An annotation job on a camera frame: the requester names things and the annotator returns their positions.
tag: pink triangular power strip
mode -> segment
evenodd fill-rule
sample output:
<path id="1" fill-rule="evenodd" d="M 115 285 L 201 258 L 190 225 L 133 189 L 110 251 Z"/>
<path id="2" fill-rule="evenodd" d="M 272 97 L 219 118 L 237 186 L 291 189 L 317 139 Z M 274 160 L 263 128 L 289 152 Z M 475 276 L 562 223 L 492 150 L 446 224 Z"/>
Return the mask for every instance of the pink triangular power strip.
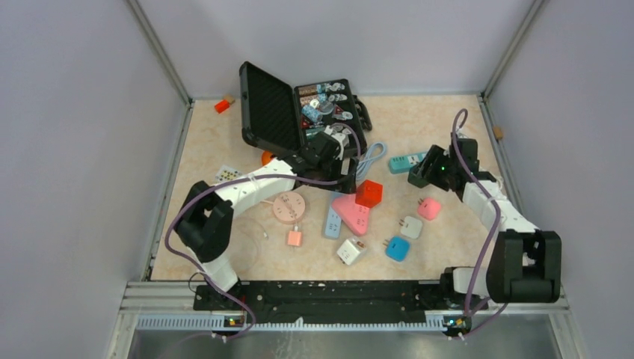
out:
<path id="1" fill-rule="evenodd" d="M 355 236 L 362 236 L 368 231 L 370 208 L 356 204 L 355 197 L 355 194 L 344 194 L 333 200 L 332 207 Z"/>

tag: round pink power strip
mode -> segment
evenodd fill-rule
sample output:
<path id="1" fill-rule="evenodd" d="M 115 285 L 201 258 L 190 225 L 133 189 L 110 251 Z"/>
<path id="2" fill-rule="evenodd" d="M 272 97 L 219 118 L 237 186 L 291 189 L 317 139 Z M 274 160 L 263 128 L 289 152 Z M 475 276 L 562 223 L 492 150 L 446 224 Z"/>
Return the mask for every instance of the round pink power strip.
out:
<path id="1" fill-rule="evenodd" d="M 273 214 L 284 224 L 294 224 L 306 212 L 306 201 L 297 192 L 283 192 L 273 201 Z"/>

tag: blue plug adapter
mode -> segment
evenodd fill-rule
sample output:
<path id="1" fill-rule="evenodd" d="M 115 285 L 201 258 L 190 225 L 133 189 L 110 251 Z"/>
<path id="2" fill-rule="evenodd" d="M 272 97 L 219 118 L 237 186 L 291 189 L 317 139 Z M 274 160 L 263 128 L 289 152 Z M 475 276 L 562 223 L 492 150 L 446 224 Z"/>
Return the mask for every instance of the blue plug adapter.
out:
<path id="1" fill-rule="evenodd" d="M 385 255 L 392 258 L 396 262 L 402 262 L 410 251 L 410 243 L 405 239 L 394 236 L 386 243 Z"/>

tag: orange ball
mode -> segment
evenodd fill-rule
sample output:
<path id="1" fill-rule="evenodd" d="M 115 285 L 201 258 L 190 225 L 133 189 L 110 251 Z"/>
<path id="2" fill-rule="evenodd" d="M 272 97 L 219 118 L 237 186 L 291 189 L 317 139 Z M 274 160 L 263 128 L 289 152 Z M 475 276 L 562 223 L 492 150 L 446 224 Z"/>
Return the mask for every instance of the orange ball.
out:
<path id="1" fill-rule="evenodd" d="M 262 154 L 262 166 L 266 166 L 270 161 L 273 160 L 273 158 L 275 158 L 275 155 L 273 153 L 264 151 L 264 153 Z"/>

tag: blue cable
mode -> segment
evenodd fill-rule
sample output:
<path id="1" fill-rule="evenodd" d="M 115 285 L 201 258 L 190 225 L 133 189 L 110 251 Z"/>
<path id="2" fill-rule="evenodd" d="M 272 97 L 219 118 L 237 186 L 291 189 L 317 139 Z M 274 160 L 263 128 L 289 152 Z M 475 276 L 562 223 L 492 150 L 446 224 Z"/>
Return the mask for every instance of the blue cable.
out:
<path id="1" fill-rule="evenodd" d="M 372 153 L 379 146 L 381 146 L 381 153 L 372 157 Z M 386 152 L 387 145 L 383 142 L 375 142 L 370 147 L 368 147 L 365 156 L 359 161 L 359 165 L 357 166 L 357 182 L 361 182 L 364 178 L 366 178 L 366 175 L 368 174 L 368 171 L 370 171 L 370 166 L 372 165 L 372 163 L 385 156 Z"/>

